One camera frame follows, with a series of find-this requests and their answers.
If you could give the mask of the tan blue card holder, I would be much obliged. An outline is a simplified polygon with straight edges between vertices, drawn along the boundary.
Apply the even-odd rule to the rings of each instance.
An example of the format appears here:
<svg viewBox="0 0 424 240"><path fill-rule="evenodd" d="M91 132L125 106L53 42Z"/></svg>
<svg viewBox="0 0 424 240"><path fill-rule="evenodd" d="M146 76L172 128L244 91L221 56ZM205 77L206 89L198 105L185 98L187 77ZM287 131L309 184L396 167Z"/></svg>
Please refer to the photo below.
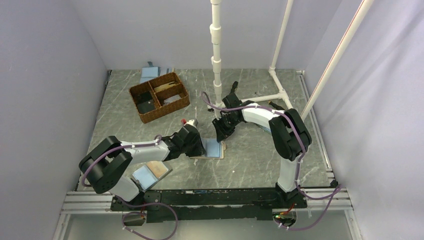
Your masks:
<svg viewBox="0 0 424 240"><path fill-rule="evenodd" d="M205 153L200 156L192 156L191 159L223 159L227 145L224 141L217 142L215 138L201 137Z"/></svg>

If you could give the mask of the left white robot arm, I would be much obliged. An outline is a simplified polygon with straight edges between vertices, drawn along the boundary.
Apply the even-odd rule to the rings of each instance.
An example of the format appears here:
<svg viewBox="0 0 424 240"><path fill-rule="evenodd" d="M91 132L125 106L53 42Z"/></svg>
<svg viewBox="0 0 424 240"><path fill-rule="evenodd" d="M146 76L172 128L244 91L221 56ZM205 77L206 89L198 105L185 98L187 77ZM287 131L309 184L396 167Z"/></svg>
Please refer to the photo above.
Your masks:
<svg viewBox="0 0 424 240"><path fill-rule="evenodd" d="M109 192L119 196L129 209L137 210L143 205L144 196L142 187L125 175L129 166L205 153L198 129L185 124L172 135L159 134L152 141L127 142L108 136L80 161L78 168L82 185L92 187L97 194Z"/></svg>

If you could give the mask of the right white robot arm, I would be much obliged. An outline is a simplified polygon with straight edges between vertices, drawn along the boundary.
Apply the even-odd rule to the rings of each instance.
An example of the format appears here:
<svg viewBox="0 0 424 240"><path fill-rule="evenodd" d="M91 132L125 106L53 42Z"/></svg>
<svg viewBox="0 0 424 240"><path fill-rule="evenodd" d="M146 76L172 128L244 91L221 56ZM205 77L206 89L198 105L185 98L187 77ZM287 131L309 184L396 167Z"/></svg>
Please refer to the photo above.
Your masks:
<svg viewBox="0 0 424 240"><path fill-rule="evenodd" d="M221 142L230 137L240 123L253 123L268 129L274 148L281 157L275 200L280 207L289 207L299 194L300 168L312 143L312 137L298 111L294 108L273 109L251 100L243 102L235 93L228 94L223 103L224 108L211 106L219 111L219 118L212 121L216 140Z"/></svg>

